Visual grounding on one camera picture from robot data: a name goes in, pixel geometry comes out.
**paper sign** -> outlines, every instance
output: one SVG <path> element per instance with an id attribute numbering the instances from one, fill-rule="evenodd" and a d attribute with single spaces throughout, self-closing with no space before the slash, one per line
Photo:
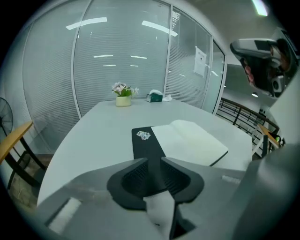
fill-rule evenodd
<path id="1" fill-rule="evenodd" d="M 204 77 L 206 54 L 202 52 L 197 46 L 195 48 L 196 48 L 196 54 L 195 54 L 194 73 L 197 73 L 202 77 Z"/>

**potted plant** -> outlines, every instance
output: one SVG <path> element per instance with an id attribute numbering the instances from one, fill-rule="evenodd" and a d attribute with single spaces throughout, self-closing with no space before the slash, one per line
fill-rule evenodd
<path id="1" fill-rule="evenodd" d="M 116 106 L 117 107 L 127 107 L 131 105 L 131 98 L 138 94 L 138 88 L 128 87 L 125 83 L 116 82 L 112 86 L 112 92 L 117 94 Z"/>

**blank white page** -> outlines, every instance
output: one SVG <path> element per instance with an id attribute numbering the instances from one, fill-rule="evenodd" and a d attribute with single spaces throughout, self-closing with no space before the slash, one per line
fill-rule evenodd
<path id="1" fill-rule="evenodd" d="M 169 125 L 152 127 L 166 157 L 209 166 L 228 148 L 194 122 L 176 120 Z"/>

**white table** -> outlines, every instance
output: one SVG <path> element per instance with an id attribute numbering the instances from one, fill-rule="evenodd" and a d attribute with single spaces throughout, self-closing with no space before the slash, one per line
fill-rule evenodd
<path id="1" fill-rule="evenodd" d="M 131 129 L 193 121 L 228 148 L 214 167 L 245 170 L 252 159 L 251 136 L 230 123 L 180 101 L 133 100 L 118 108 L 115 101 L 94 106 L 68 133 L 44 176 L 37 203 L 78 175 L 133 159 Z"/>

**white paper on glass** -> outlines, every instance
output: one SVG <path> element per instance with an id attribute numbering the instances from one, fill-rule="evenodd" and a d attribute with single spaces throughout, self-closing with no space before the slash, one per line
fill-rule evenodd
<path id="1" fill-rule="evenodd" d="M 228 148 L 194 122 L 176 120 L 169 125 L 152 127 L 166 157 L 209 166 Z"/>
<path id="2" fill-rule="evenodd" d="M 205 71 L 205 62 L 206 62 L 206 54 L 202 52 L 197 46 L 195 47 L 195 65 L 194 65 L 194 73 L 197 73 L 204 77 Z"/>

